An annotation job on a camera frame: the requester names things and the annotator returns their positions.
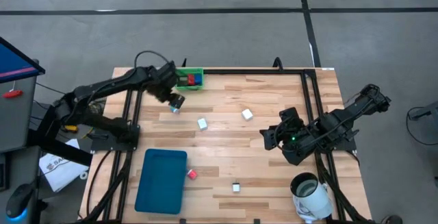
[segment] green container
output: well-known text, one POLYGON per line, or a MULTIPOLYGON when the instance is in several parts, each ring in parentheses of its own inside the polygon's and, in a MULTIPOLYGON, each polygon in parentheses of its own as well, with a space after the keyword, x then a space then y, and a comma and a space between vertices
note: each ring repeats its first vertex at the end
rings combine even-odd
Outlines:
POLYGON ((188 74, 201 74, 203 77, 203 82, 200 86, 178 86, 177 90, 202 90, 204 88, 204 69, 202 68, 179 68, 177 69, 177 75, 180 77, 185 77, 188 74))

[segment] wooden tabletop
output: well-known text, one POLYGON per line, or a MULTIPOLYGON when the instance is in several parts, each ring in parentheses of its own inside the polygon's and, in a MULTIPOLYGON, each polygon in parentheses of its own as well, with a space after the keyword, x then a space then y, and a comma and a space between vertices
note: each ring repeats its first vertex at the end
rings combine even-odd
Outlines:
MULTIPOLYGON (((116 68, 113 76, 128 69, 116 68)), ((335 71, 316 69, 316 73, 324 111, 342 108, 335 71)), ((308 82, 313 113, 317 114, 310 79, 308 82)), ((261 219, 262 223, 303 223, 295 212, 289 185, 299 173, 316 174, 314 157, 309 156, 299 166, 288 164, 280 150, 264 149, 259 133, 278 124, 279 111, 290 107, 296 107, 300 118, 308 122, 299 75, 206 75, 203 90, 183 95, 186 100, 181 113, 173 114, 167 104, 144 93, 139 118, 141 138, 133 154, 123 223, 178 223, 181 218, 188 223, 252 223, 253 219, 261 219), (251 121, 241 116, 246 108, 254 114, 251 121), (199 131, 199 118, 207 120, 207 130, 199 131), (195 180, 186 178, 182 210, 176 216, 134 210, 144 153, 150 148, 186 151, 188 168, 198 173, 195 180), (233 193, 233 182, 240 183, 241 192, 233 193)), ((108 97, 104 115, 121 116, 125 96, 121 92, 108 97)), ((133 95, 130 115, 135 99, 133 95)), ((104 154, 93 156, 82 216, 86 215, 92 176, 104 154)), ((359 213, 371 218, 357 162, 345 152, 336 151, 333 156, 344 194, 359 213)), ((107 190, 113 158, 114 153, 96 177, 91 208, 107 190)), ((112 218, 116 216, 119 193, 114 196, 112 218)))

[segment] white block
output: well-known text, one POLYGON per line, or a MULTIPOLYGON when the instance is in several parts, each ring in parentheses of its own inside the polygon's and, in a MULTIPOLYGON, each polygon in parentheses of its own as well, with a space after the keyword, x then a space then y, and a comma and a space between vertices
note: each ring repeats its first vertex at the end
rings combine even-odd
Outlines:
POLYGON ((233 192, 240 192, 240 184, 233 183, 233 192))
POLYGON ((249 121, 253 118, 253 113, 249 109, 246 109, 242 112, 242 117, 244 117, 246 121, 249 121))
POLYGON ((198 120, 198 125, 201 131, 206 130, 208 128, 207 121, 204 118, 198 120))

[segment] gray floor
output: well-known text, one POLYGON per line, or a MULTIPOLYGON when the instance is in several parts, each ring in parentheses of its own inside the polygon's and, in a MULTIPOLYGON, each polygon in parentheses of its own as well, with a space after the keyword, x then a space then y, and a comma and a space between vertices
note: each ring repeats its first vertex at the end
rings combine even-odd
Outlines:
MULTIPOLYGON (((155 8, 291 7, 300 0, 0 0, 0 10, 111 10, 155 8)), ((311 8, 438 7, 438 0, 309 0, 311 8)), ((393 101, 388 112, 363 117, 355 127, 361 172, 372 216, 399 214, 405 223, 436 223, 438 147, 419 145, 404 124, 413 106, 438 100, 438 13, 312 14, 322 66, 335 67, 346 100, 365 84, 393 101)), ((38 81, 63 91, 131 66, 154 49, 190 66, 312 66, 302 14, 111 16, 0 16, 0 35, 47 74, 38 81)), ((142 64, 160 64, 144 57, 142 64)), ((37 89, 36 99, 58 95, 37 89)), ((411 123, 425 142, 438 131, 431 120, 411 123)), ((73 221, 84 181, 50 198, 43 223, 73 221)))

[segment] monitor screen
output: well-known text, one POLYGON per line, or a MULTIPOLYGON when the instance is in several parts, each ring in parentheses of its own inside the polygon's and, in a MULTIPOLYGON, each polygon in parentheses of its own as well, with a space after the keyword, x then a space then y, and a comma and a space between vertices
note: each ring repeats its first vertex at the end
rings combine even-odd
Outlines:
POLYGON ((44 69, 0 38, 0 83, 44 74, 44 69))

